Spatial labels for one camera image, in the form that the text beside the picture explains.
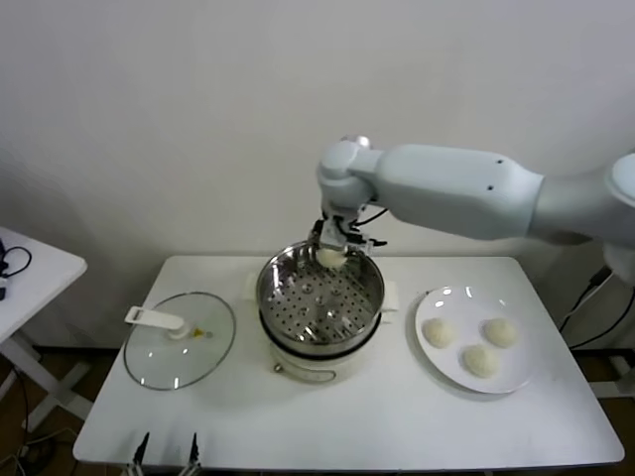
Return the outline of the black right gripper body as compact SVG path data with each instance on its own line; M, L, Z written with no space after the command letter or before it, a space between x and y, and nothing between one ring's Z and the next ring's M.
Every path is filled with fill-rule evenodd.
M325 211L312 227L312 240L320 248L334 251L345 251L353 244L349 233L343 231L339 217L332 217Z

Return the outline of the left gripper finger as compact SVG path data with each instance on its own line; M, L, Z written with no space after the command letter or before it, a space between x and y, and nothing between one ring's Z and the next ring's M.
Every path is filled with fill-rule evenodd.
M127 465L128 476L143 476L143 459L149 442L149 433L146 433L142 439L142 442L137 446L133 460Z
M190 446L190 456L188 464L181 471L181 476L193 476L197 474L197 434L192 436L192 442Z

